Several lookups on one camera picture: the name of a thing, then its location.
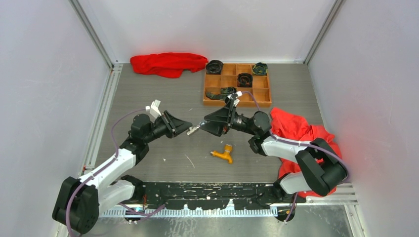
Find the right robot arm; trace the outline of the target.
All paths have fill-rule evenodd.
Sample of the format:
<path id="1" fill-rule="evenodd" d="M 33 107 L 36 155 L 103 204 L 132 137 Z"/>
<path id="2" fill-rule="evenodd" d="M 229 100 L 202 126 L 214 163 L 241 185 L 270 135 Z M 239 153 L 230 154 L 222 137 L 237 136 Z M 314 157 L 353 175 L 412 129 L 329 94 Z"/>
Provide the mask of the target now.
<path id="1" fill-rule="evenodd" d="M 265 157 L 278 157 L 299 166 L 298 172 L 285 173 L 277 181 L 274 196 L 277 201 L 288 202 L 294 193 L 312 191 L 325 197 L 337 185 L 349 178 L 347 167 L 321 138 L 302 142 L 279 137 L 272 132 L 267 113 L 257 110 L 252 117 L 238 114 L 232 100 L 206 115 L 201 130 L 222 136 L 233 129 L 250 134 L 250 149 Z"/>

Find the chrome metal faucet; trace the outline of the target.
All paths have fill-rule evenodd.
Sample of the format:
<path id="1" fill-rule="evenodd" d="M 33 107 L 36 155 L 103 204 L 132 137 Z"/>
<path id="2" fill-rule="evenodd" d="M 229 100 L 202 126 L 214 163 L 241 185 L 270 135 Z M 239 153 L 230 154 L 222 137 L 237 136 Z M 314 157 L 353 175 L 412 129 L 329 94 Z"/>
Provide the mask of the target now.
<path id="1" fill-rule="evenodd" d="M 187 131 L 187 135 L 190 136 L 190 135 L 196 133 L 201 128 L 201 126 L 205 125 L 205 123 L 206 123 L 205 121 L 202 121 L 195 126 L 189 127 L 188 131 Z"/>

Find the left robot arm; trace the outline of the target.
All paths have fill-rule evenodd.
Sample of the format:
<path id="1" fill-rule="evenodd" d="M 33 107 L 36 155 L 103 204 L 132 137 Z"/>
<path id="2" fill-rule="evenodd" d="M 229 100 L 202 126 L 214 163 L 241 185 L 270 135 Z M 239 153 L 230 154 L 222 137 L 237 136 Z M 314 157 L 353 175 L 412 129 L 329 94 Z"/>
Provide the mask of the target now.
<path id="1" fill-rule="evenodd" d="M 121 144 L 114 143 L 115 153 L 109 159 L 79 178 L 69 176 L 62 182 L 52 218 L 65 225 L 70 236 L 88 233 L 100 214 L 123 201 L 140 203 L 143 182 L 122 174 L 145 158 L 149 143 L 162 136 L 174 138 L 192 126 L 168 111 L 140 109 L 133 113 L 128 137 Z"/>

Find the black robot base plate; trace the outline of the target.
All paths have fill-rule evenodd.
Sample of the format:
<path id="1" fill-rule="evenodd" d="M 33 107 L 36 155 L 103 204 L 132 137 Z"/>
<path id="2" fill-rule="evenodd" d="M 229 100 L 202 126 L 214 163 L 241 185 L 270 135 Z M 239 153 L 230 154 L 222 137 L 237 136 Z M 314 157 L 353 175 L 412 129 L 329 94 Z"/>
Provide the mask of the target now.
<path id="1" fill-rule="evenodd" d="M 143 195 L 135 195 L 123 204 L 145 204 L 156 209 L 162 205 L 169 210 L 226 209 L 232 202 L 235 210 L 263 210 L 271 204 L 305 203 L 304 197 L 294 198 L 272 183 L 202 183 L 202 182 L 145 182 Z"/>

